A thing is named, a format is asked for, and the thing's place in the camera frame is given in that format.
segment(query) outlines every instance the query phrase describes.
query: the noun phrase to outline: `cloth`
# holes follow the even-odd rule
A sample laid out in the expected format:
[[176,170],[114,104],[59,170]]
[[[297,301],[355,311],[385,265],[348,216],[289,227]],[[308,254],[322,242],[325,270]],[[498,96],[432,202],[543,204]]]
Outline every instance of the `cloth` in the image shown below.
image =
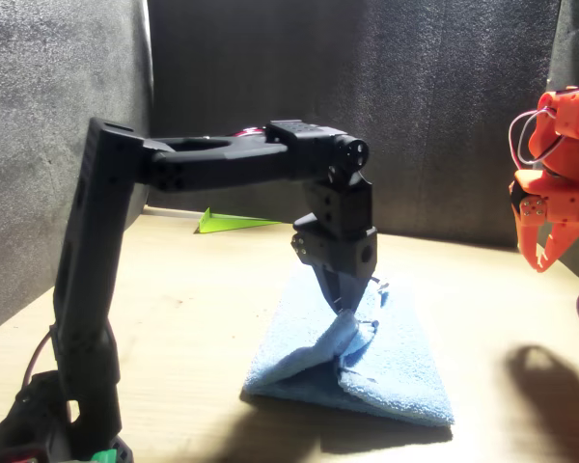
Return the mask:
[[371,281],[335,315],[313,270],[291,277],[244,391],[429,426],[454,422],[408,286]]

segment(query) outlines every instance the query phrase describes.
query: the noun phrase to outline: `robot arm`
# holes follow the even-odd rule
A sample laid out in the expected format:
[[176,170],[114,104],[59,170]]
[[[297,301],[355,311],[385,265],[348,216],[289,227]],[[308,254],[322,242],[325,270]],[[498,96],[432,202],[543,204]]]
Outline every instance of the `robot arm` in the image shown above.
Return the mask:
[[[579,237],[579,90],[545,93],[538,112],[530,152],[544,170],[518,170],[510,199],[519,249],[543,272]],[[546,223],[552,231],[537,257],[538,229]]]
[[[131,456],[117,440],[120,371],[107,315],[134,183],[173,192],[305,181],[313,213],[294,224],[292,247],[337,313],[356,310],[376,264],[372,189],[359,173],[368,158],[363,141],[301,121],[243,137],[146,140],[92,119],[54,289],[58,370],[17,395],[0,423],[0,462],[85,460],[111,447]],[[68,400],[79,404],[73,423]]]

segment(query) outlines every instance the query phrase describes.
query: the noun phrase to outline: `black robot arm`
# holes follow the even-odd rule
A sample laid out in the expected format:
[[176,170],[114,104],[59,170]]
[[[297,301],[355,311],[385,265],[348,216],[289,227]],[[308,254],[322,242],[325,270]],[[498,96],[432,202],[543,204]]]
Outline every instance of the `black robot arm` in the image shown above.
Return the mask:
[[[0,423],[0,462],[89,459],[122,441],[120,370],[107,315],[135,183],[167,192],[303,180],[313,211],[292,246],[312,265],[333,311],[355,311],[376,263],[372,189],[360,175],[363,141],[301,121],[244,137],[150,140],[91,119],[54,289],[50,328],[57,371],[37,374]],[[69,422],[68,400],[79,404]]]

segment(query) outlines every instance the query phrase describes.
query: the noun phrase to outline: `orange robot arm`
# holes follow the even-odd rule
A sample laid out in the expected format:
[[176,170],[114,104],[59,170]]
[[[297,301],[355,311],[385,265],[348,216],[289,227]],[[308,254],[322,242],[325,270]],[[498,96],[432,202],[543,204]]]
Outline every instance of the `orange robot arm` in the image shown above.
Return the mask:
[[[537,128],[530,139],[530,152],[544,158],[544,171],[519,170],[510,186],[510,199],[517,226],[519,249],[538,272],[543,272],[579,237],[579,90],[544,94],[538,109]],[[537,256],[538,229],[553,224],[544,253]]]

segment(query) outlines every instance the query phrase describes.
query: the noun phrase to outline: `blue towel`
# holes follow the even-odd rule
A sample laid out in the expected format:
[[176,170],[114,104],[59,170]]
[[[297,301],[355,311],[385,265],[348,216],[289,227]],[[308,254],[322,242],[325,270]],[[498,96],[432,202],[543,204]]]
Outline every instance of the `blue towel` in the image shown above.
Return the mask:
[[428,426],[454,422],[411,291],[371,281],[356,315],[335,315],[304,265],[289,281],[244,391]]

